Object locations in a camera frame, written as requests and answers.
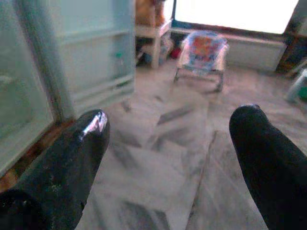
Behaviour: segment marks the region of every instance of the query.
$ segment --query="bright window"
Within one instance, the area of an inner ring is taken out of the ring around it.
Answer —
[[[177,0],[175,19],[282,34],[298,0]]]

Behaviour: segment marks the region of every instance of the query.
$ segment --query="floor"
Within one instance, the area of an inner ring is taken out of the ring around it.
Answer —
[[[228,122],[241,104],[257,103],[307,152],[307,120],[283,96],[291,82],[228,67],[221,93],[214,76],[196,80],[176,61],[139,67],[127,105],[105,111],[111,142],[77,227],[104,230],[265,230],[231,143]]]

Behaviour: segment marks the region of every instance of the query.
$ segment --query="glass door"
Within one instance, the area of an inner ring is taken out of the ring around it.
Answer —
[[[11,1],[0,2],[0,177],[53,123],[46,92]]]

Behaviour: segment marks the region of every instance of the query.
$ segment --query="plastic chair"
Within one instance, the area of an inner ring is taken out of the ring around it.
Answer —
[[[182,52],[177,62],[174,82],[179,79],[178,72],[188,69],[199,76],[209,73],[218,74],[220,81],[216,91],[223,89],[225,56],[228,51],[227,40],[211,31],[191,33],[182,43]]]

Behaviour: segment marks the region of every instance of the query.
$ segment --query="red object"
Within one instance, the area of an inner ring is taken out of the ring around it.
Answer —
[[[173,59],[177,59],[179,57],[180,53],[181,53],[181,49],[179,47],[177,47],[177,48],[173,49],[170,56]]]

